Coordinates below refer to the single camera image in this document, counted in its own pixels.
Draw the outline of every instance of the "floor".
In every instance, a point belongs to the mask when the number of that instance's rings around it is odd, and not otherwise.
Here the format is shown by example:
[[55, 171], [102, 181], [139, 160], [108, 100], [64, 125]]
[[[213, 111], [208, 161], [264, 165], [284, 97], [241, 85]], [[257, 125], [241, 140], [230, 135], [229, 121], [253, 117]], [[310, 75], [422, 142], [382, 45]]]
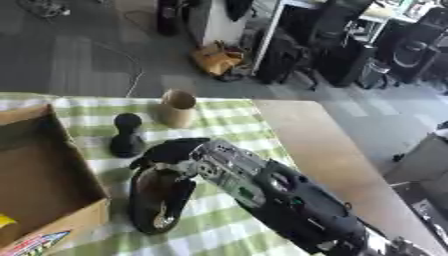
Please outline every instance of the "floor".
[[151, 1], [79, 0], [70, 6], [70, 16], [49, 22], [14, 1], [0, 2], [0, 91], [123, 97], [130, 74], [141, 67], [145, 73], [133, 97], [159, 97], [168, 88], [181, 88], [201, 97], [314, 100], [382, 173], [390, 169], [393, 154], [407, 151], [448, 120], [448, 97], [431, 86], [365, 91], [323, 82], [310, 92], [300, 79], [271, 86], [251, 79], [217, 82], [191, 65], [188, 36], [154, 32]]

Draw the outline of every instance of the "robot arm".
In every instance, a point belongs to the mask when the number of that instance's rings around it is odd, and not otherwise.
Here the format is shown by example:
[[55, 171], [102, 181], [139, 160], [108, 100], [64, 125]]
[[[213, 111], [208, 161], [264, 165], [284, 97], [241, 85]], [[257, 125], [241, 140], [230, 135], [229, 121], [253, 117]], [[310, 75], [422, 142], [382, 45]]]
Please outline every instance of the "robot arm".
[[[200, 175], [232, 196], [266, 226], [310, 254], [429, 255], [404, 240], [390, 242], [359, 220], [351, 212], [349, 204], [341, 202], [297, 170], [274, 160], [263, 160], [253, 152], [224, 140], [198, 138], [167, 141], [149, 149], [142, 158], [131, 164], [131, 168], [177, 173], [176, 187], [172, 187], [175, 194], [160, 202], [168, 207], [155, 216], [160, 218], [165, 214], [165, 222], [172, 220], [172, 215], [180, 216], [194, 189], [191, 178]], [[132, 191], [131, 205], [135, 202]], [[134, 210], [133, 214], [136, 212], [142, 213], [144, 210]], [[148, 219], [148, 213], [141, 216]], [[133, 218], [132, 214], [131, 218], [137, 227], [141, 227], [142, 221]]]

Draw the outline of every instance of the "cardboard tube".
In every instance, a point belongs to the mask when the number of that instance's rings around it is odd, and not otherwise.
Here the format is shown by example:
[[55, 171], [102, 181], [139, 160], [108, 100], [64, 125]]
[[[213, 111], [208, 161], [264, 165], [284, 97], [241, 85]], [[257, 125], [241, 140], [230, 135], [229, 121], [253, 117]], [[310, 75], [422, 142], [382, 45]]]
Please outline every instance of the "cardboard tube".
[[188, 92], [169, 90], [159, 106], [160, 121], [171, 128], [187, 128], [196, 118], [196, 98]]

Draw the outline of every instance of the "white desk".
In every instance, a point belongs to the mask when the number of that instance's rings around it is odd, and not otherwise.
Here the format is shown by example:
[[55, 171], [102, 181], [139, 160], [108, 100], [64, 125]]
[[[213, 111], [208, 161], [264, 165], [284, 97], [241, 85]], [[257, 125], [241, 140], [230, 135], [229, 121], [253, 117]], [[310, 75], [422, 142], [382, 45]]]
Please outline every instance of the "white desk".
[[[252, 67], [252, 74], [255, 74], [255, 72], [258, 70], [260, 63], [263, 60], [264, 55], [266, 54], [269, 43], [271, 42], [271, 39], [274, 35], [275, 29], [278, 25], [278, 22], [280, 20], [280, 17], [283, 13], [285, 6], [291, 5], [306, 9], [317, 9], [324, 2], [325, 0], [277, 0], [273, 13], [271, 15], [271, 21], [269, 27], [261, 41], [260, 49], [258, 49], [254, 65]], [[387, 22], [390, 19], [394, 18], [395, 16], [398, 15], [394, 9], [387, 7], [382, 8], [375, 3], [373, 3], [369, 7], [369, 9], [367, 9], [367, 11], [364, 12], [364, 14], [360, 17], [360, 19], [378, 23], [377, 28], [375, 29], [373, 35], [370, 37], [369, 40], [370, 43], [373, 43], [375, 41], [375, 39], [383, 30], [383, 28], [386, 26]]]

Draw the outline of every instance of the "brown bag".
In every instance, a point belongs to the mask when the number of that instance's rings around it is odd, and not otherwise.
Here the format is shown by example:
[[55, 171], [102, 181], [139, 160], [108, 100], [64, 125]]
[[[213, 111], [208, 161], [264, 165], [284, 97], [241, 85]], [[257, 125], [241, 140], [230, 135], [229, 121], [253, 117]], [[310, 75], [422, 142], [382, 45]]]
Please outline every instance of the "brown bag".
[[244, 54], [214, 42], [192, 53], [196, 64], [208, 74], [219, 77], [243, 61]]

